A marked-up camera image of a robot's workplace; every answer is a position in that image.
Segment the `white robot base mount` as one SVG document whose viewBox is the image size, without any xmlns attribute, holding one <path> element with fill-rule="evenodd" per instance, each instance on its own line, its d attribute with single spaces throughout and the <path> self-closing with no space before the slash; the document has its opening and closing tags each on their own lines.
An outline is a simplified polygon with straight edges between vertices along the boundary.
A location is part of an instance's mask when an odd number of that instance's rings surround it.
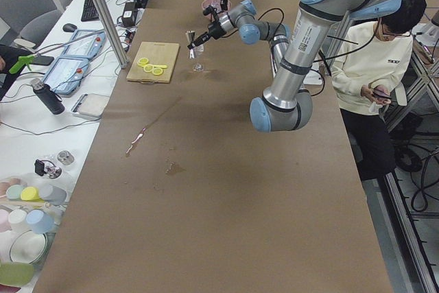
<svg viewBox="0 0 439 293">
<path fill-rule="evenodd" d="M 323 79 L 320 75 L 320 64 L 314 62 L 308 74 L 305 76 L 303 84 L 320 86 L 323 83 Z"/>
</svg>

